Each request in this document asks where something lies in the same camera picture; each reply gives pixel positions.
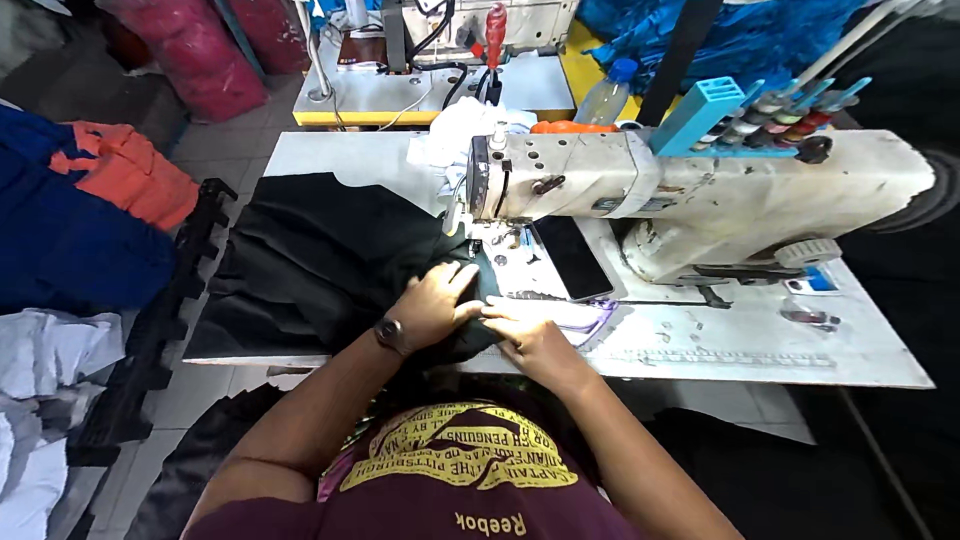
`bottle cap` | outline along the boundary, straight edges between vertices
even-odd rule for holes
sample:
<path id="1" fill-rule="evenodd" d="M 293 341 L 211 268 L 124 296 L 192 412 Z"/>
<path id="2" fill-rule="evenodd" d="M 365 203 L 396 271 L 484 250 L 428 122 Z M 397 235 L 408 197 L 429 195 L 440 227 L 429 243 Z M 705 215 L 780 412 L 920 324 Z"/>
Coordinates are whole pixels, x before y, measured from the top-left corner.
<path id="1" fill-rule="evenodd" d="M 607 72 L 607 78 L 615 83 L 626 83 L 633 79 L 634 73 L 639 66 L 636 61 L 629 58 L 618 58 L 613 61 L 610 71 Z"/>

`person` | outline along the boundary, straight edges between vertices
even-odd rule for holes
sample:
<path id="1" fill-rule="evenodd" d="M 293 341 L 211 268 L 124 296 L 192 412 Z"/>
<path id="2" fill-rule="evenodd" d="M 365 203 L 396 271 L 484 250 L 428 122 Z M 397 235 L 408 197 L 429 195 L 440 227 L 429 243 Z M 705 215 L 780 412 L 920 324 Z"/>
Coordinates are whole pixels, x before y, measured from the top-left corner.
<path id="1" fill-rule="evenodd" d="M 741 538 L 550 321 L 503 299 L 457 301 L 477 266 L 413 278 L 385 320 L 403 347 L 366 331 L 240 440 L 181 538 Z M 404 358 L 471 317 L 569 411 L 604 497 L 565 448 L 488 401 L 426 405 L 345 440 Z"/>

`hand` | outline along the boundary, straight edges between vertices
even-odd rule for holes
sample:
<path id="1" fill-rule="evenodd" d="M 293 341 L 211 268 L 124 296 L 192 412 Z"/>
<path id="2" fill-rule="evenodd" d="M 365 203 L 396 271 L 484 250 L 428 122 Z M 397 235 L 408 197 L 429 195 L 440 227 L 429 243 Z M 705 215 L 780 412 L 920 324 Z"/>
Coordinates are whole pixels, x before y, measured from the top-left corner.
<path id="1" fill-rule="evenodd" d="M 442 262 L 422 280 L 410 278 L 403 295 L 387 311 L 387 317 L 400 323 L 404 347 L 409 352 L 437 343 L 480 314 L 484 304 L 479 300 L 457 306 L 457 299 L 479 270 L 476 264 L 461 270 L 457 261 Z"/>
<path id="2" fill-rule="evenodd" d="M 516 301 L 488 296 L 480 321 L 506 338 L 498 344 L 524 375 L 562 401 L 579 395 L 600 376 L 566 340 L 553 321 L 525 313 Z"/>

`yellow print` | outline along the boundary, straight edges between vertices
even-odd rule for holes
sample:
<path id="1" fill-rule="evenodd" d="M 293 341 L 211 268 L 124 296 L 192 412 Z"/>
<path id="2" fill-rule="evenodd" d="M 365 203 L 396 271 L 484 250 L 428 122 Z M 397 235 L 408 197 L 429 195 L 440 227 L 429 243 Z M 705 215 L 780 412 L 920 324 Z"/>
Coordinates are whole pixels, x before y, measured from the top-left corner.
<path id="1" fill-rule="evenodd" d="M 446 426 L 458 414 L 472 409 L 513 425 Z M 449 442 L 458 446 L 448 446 Z M 407 411 L 371 440 L 370 457 L 353 464 L 340 491 L 396 474 L 422 475 L 480 490 L 504 482 L 516 487 L 562 487 L 577 481 L 546 432 L 511 410 L 485 404 L 448 404 Z"/>

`black phone screen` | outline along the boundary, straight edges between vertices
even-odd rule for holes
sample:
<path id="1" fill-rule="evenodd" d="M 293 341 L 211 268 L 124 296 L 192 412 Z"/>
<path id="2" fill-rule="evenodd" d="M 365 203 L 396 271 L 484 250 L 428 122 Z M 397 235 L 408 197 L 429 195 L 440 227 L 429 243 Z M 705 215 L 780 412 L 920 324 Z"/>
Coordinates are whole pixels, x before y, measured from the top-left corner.
<path id="1" fill-rule="evenodd" d="M 570 298 L 585 300 L 613 292 L 610 279 L 593 256 L 572 217 L 542 217 L 534 222 L 534 230 L 557 268 Z"/>

